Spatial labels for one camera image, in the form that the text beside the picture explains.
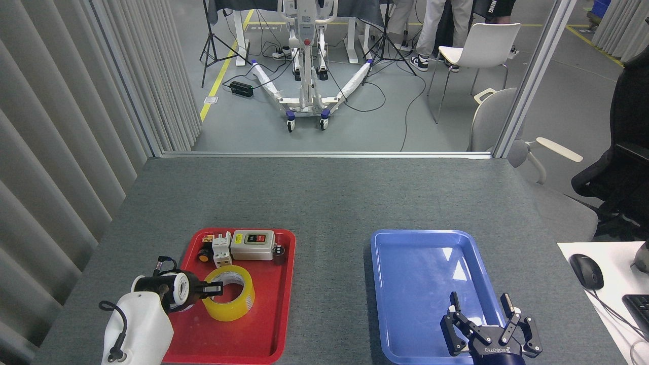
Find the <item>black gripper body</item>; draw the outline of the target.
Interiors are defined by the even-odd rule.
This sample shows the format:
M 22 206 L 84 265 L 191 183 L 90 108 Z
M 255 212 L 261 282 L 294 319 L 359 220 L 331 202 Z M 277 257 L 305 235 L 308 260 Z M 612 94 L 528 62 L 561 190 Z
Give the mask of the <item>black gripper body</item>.
M 525 364 L 522 346 L 514 338 L 505 344 L 499 340 L 504 329 L 500 326 L 479 326 L 468 337 L 469 353 L 474 364 Z
M 192 272 L 181 272 L 180 278 L 180 310 L 187 310 L 201 298 L 201 280 Z

